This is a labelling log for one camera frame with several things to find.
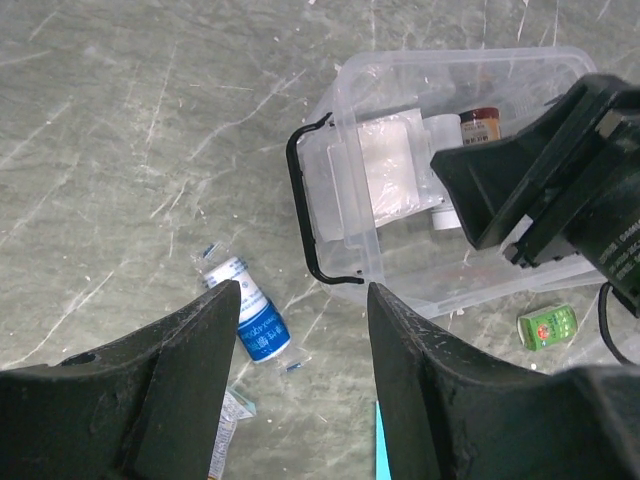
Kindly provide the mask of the small green medicine box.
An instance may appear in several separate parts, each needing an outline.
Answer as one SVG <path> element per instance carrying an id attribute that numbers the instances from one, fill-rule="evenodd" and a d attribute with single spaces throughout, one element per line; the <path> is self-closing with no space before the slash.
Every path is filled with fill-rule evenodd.
<path id="1" fill-rule="evenodd" d="M 578 330 L 574 309 L 567 305 L 546 307 L 520 316 L 516 327 L 523 346 L 539 351 L 571 339 Z"/>

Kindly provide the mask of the clear plastic medicine box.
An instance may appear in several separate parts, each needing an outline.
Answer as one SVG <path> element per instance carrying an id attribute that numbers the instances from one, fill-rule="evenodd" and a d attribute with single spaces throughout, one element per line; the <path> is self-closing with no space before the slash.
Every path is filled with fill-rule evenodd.
<path id="1" fill-rule="evenodd" d="M 474 249 L 430 166 L 467 133 L 518 133 L 595 69 L 575 47 L 351 57 L 286 147 L 310 273 L 360 304 L 370 283 L 383 284 L 428 318 L 523 290 L 599 282 L 578 255 L 522 269 L 502 246 Z M 497 117 L 469 130 L 462 114 L 481 107 Z"/>

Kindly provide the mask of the teal silver foil packet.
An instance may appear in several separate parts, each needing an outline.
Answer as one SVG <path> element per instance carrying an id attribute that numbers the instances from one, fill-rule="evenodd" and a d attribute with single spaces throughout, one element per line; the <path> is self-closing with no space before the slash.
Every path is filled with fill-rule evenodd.
<path id="1" fill-rule="evenodd" d="M 240 421 L 256 416 L 255 403 L 228 388 L 221 408 L 214 449 L 210 461 L 208 479 L 221 479 L 226 464 L 229 446 Z"/>

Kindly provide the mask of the brown orange medicine bottle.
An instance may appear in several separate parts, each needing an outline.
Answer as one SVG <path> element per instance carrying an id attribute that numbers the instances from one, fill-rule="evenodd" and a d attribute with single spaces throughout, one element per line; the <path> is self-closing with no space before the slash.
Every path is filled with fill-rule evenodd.
<path id="1" fill-rule="evenodd" d="M 496 107 L 482 107 L 460 114 L 464 145 L 475 145 L 501 139 L 500 112 Z"/>

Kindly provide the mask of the white gauze pad packet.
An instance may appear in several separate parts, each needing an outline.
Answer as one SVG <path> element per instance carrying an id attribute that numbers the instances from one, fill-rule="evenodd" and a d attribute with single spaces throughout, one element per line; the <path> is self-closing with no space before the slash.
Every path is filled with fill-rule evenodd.
<path id="1" fill-rule="evenodd" d="M 418 109 L 365 121 L 358 136 L 376 227 L 435 205 L 426 175 L 430 135 Z"/>

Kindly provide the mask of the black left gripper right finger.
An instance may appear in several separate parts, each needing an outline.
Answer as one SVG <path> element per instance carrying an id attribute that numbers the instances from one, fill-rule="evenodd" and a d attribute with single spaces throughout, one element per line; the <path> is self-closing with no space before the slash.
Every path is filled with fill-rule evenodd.
<path id="1" fill-rule="evenodd" d="M 498 359 L 371 283 L 368 329 L 395 479 L 635 479 L 639 370 Z"/>

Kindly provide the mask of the teal blister pack bag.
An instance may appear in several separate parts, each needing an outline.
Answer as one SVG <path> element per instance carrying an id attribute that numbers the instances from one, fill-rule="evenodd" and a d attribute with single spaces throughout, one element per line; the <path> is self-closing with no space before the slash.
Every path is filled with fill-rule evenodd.
<path id="1" fill-rule="evenodd" d="M 375 479 L 391 480 L 385 432 L 379 402 L 375 403 Z"/>

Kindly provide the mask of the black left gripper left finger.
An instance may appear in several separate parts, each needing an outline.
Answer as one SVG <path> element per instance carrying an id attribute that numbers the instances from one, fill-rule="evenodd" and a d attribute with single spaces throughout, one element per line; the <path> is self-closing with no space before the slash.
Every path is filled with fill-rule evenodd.
<path id="1" fill-rule="evenodd" d="M 1 374 L 5 479 L 204 479 L 241 293 L 180 310 L 61 363 Z"/>

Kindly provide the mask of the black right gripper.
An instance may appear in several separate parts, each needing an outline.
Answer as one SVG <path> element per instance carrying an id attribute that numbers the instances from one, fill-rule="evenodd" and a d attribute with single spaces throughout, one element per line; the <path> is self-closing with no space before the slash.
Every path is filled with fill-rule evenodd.
<path id="1" fill-rule="evenodd" d="M 508 138 L 439 152 L 431 167 L 476 250 L 501 244 L 522 268 L 578 253 L 639 313 L 639 88 L 588 74 L 538 120 Z"/>

